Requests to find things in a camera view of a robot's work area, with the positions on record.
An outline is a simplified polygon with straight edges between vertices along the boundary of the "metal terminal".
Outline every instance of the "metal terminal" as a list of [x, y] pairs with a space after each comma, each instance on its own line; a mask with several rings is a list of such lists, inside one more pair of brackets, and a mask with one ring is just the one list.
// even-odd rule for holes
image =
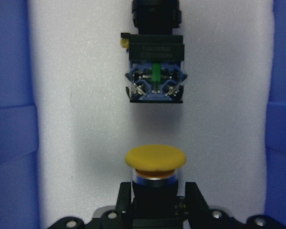
[[160, 90], [152, 90], [152, 93], [153, 93], [153, 94], [159, 94], [159, 93], [160, 93]]
[[111, 212], [111, 213], [108, 214], [107, 217], [108, 217], [109, 219], [115, 219], [117, 216], [118, 216], [118, 215], [117, 215], [115, 212]]
[[176, 94], [178, 93], [178, 89], [179, 89], [179, 85], [168, 86], [168, 92], [165, 94], [165, 96], [172, 95], [172, 94], [175, 94], [174, 96], [176, 96]]
[[266, 225], [266, 221], [263, 218], [256, 218], [254, 220], [254, 223], [260, 227], [263, 227]]
[[143, 79], [150, 80], [152, 78], [151, 75], [142, 75]]
[[214, 211], [212, 212], [212, 216], [213, 216], [215, 219], [220, 219], [220, 218], [223, 216], [223, 214], [222, 214], [221, 211], [219, 211], [219, 210], [214, 210]]
[[137, 85], [136, 83], [133, 83], [133, 85], [134, 85], [134, 88], [138, 94], [146, 95], [145, 91], [143, 91], [143, 89], [142, 89], [145, 86], [144, 84]]
[[76, 227], [77, 222], [75, 220], [70, 220], [69, 222], [66, 223], [67, 228], [74, 228]]

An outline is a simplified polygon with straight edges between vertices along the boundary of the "white foam backdrop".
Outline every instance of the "white foam backdrop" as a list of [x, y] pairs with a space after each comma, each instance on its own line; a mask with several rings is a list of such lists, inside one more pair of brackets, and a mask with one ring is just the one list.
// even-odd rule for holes
[[42, 228], [86, 223], [131, 180], [135, 146], [183, 150], [180, 194], [197, 182], [210, 205], [244, 221], [262, 213], [272, 64], [271, 0], [180, 0], [188, 79], [183, 104], [131, 104], [120, 32], [136, 33], [130, 0], [30, 1], [40, 132]]

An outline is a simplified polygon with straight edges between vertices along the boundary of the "yellow tab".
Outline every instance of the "yellow tab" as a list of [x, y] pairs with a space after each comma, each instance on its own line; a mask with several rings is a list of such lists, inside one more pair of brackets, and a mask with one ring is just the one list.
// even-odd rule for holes
[[121, 46], [122, 46], [123, 48], [129, 49], [129, 39], [122, 38], [122, 39], [121, 39]]
[[173, 146], [146, 145], [130, 150], [125, 162], [141, 171], [171, 171], [186, 163], [184, 152]]

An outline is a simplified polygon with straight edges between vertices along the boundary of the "yellow mushroom button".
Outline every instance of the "yellow mushroom button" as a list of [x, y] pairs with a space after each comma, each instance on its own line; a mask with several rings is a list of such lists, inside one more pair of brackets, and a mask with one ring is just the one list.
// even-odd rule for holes
[[180, 149], [167, 145], [146, 145], [130, 150], [125, 162], [136, 170], [146, 172], [172, 171], [186, 163]]

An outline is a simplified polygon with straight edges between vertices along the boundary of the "blue plastic housing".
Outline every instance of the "blue plastic housing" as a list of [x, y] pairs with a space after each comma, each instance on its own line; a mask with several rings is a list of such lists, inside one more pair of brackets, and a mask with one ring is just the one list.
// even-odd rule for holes
[[37, 113], [25, 0], [0, 1], [0, 228], [39, 228]]
[[[130, 71], [129, 71], [129, 92], [128, 96], [131, 102], [154, 102], [154, 103], [181, 103], [183, 94], [183, 82], [185, 80], [186, 74], [183, 73], [180, 65], [181, 63], [159, 63], [161, 69], [165, 69], [170, 75], [173, 72], [178, 74], [178, 78], [168, 78], [162, 79], [158, 85], [158, 91], [154, 93], [154, 85], [151, 79], [146, 79], [145, 75], [141, 75], [140, 78], [135, 79], [135, 72], [143, 73], [144, 70], [149, 69], [150, 75], [152, 74], [152, 62], [140, 62], [133, 63], [130, 61]], [[137, 87], [143, 86], [142, 89], [138, 91]]]
[[266, 121], [266, 214], [286, 225], [286, 0], [274, 1], [275, 49]]

